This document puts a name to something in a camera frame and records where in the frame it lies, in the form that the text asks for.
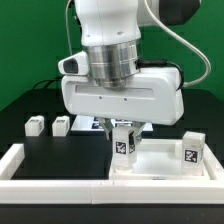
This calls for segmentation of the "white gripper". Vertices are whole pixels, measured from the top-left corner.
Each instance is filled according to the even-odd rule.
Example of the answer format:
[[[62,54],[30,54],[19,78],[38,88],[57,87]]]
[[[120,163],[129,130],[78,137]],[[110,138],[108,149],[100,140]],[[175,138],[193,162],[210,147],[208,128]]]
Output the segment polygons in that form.
[[[123,88],[98,86],[87,76],[64,76],[62,95],[70,114],[100,117],[112,139],[110,119],[134,121],[135,140],[142,140],[146,123],[173,125],[184,113],[180,76],[176,68],[144,68],[126,79]]]

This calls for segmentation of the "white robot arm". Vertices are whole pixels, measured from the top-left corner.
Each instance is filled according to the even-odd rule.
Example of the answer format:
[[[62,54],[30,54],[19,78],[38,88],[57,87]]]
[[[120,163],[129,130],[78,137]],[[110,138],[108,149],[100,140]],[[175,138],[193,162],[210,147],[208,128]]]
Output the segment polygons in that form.
[[[183,115],[183,72],[140,56],[144,26],[182,25],[201,0],[74,0],[83,50],[58,63],[66,109],[100,119],[173,125]]]

